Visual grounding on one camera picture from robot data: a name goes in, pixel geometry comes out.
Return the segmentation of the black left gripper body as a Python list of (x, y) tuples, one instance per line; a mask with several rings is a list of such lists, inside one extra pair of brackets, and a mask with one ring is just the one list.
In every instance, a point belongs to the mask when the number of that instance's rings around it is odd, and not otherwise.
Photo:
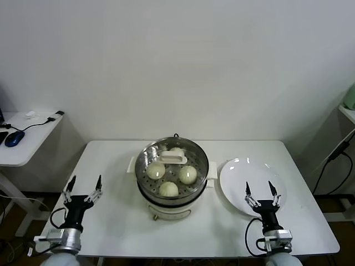
[(64, 206), (68, 213), (64, 221), (64, 228), (82, 228), (85, 211), (93, 207), (93, 202), (86, 200), (87, 195), (72, 196)]

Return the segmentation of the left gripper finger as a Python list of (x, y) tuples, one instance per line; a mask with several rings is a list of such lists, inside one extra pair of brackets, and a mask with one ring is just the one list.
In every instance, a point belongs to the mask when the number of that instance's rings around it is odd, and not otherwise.
[(84, 201), (85, 202), (89, 202), (89, 203), (92, 203), (92, 204), (95, 204), (99, 198), (102, 196), (102, 176), (100, 175), (98, 177), (98, 180), (97, 180), (97, 184), (96, 184), (96, 187), (95, 187), (95, 190), (89, 194), (85, 199)]
[(76, 175), (72, 177), (72, 179), (68, 182), (65, 189), (62, 191), (64, 205), (72, 201), (72, 190), (75, 185), (75, 182), (76, 182)]

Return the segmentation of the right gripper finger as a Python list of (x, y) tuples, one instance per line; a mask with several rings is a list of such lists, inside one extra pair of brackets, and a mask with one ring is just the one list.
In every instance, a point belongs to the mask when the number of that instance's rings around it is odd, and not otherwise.
[(269, 187), (270, 187), (270, 191), (271, 194), (273, 196), (273, 200), (272, 200), (272, 205), (275, 207), (279, 207), (280, 206), (280, 199), (281, 199), (281, 195), (278, 194), (276, 187), (271, 183), (271, 181), (268, 182)]
[(258, 208), (261, 206), (261, 204), (252, 197), (248, 182), (246, 182), (246, 191), (245, 192), (246, 192), (245, 201), (251, 208)]

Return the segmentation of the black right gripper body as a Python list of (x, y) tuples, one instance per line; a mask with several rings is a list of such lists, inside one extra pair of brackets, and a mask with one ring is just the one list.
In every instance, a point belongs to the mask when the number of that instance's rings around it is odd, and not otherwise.
[(279, 225), (276, 212), (279, 210), (279, 206), (273, 205), (273, 200), (263, 199), (257, 201), (258, 204), (253, 208), (253, 211), (258, 213), (262, 219), (263, 231), (275, 231), (283, 229)]

